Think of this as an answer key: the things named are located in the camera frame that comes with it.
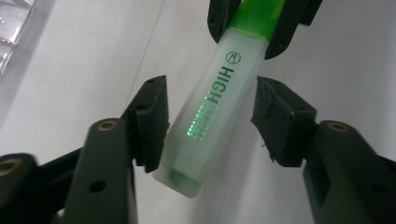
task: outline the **screw hole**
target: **screw hole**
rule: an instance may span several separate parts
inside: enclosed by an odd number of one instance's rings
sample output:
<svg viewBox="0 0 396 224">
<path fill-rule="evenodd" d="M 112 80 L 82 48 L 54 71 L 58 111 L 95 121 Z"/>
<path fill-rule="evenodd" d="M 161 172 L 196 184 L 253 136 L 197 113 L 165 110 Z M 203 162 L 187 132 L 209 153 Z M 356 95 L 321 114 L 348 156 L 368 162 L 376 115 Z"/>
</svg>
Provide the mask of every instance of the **screw hole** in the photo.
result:
<svg viewBox="0 0 396 224">
<path fill-rule="evenodd" d="M 377 193 L 381 193 L 381 194 L 386 194 L 388 193 L 387 188 L 382 185 L 382 184 L 378 184 L 378 183 L 371 183 L 370 187 Z"/>
<path fill-rule="evenodd" d="M 13 163 L 13 162 L 7 162 L 7 163 L 0 164 L 0 171 L 4 172 L 7 170 L 10 170 L 10 169 L 12 169 L 12 167 L 14 165 L 15 165 L 15 163 Z"/>
<path fill-rule="evenodd" d="M 114 129 L 116 126 L 117 126 L 117 122 L 111 120 L 111 121 L 105 121 L 105 122 L 101 123 L 98 126 L 98 129 L 100 131 L 110 131 L 110 130 Z"/>
<path fill-rule="evenodd" d="M 346 125 L 337 122 L 330 123 L 329 127 L 339 133 L 346 133 L 348 130 Z"/>
<path fill-rule="evenodd" d="M 91 184 L 90 192 L 99 193 L 107 187 L 107 182 L 105 180 L 98 180 Z"/>
<path fill-rule="evenodd" d="M 9 159 L 0 162 L 0 176 L 9 175 L 18 169 L 21 165 L 21 160 L 19 159 Z"/>
<path fill-rule="evenodd" d="M 136 109 L 138 109 L 138 110 L 144 110 L 144 109 L 146 109 L 147 107 L 145 106 L 145 105 L 138 105 L 137 107 L 136 107 Z"/>
</svg>

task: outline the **green cap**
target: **green cap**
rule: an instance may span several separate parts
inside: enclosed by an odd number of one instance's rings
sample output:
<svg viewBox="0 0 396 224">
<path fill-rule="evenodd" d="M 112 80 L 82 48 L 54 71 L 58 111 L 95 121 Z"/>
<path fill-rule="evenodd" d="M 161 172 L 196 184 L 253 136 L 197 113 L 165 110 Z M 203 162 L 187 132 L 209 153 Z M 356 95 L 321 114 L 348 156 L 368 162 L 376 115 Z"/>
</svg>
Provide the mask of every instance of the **green cap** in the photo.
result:
<svg viewBox="0 0 396 224">
<path fill-rule="evenodd" d="M 244 35 L 264 36 L 268 41 L 276 28 L 285 0 L 244 0 L 231 20 L 230 27 Z"/>
</svg>

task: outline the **highlighter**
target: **highlighter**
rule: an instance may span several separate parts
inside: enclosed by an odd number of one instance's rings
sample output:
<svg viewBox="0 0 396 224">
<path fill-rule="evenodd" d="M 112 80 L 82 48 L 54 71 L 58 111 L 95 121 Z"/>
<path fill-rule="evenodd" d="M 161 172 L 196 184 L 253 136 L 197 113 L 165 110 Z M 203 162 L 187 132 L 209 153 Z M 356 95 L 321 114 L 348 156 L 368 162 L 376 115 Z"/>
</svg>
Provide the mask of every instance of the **highlighter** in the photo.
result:
<svg viewBox="0 0 396 224">
<path fill-rule="evenodd" d="M 283 3 L 241 3 L 165 137 L 156 180 L 192 198 L 213 174 L 259 72 Z"/>
</svg>

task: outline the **white surface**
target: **white surface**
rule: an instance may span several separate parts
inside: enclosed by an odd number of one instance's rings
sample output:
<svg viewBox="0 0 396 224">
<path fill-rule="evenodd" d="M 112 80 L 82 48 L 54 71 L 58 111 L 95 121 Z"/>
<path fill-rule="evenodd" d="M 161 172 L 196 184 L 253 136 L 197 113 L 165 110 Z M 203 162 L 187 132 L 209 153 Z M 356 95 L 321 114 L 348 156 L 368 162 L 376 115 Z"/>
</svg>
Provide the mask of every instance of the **white surface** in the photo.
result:
<svg viewBox="0 0 396 224">
<path fill-rule="evenodd" d="M 215 47 L 207 9 L 207 0 L 56 1 L 35 50 L 19 48 L 31 59 L 14 60 L 0 83 L 1 153 L 43 163 L 81 147 L 90 124 L 118 117 L 145 80 L 163 74 L 173 122 Z M 395 64 L 396 2 L 325 0 L 261 75 L 396 160 Z M 312 223 L 302 170 L 271 163 L 250 117 L 194 200 L 136 169 L 140 223 Z"/>
</svg>

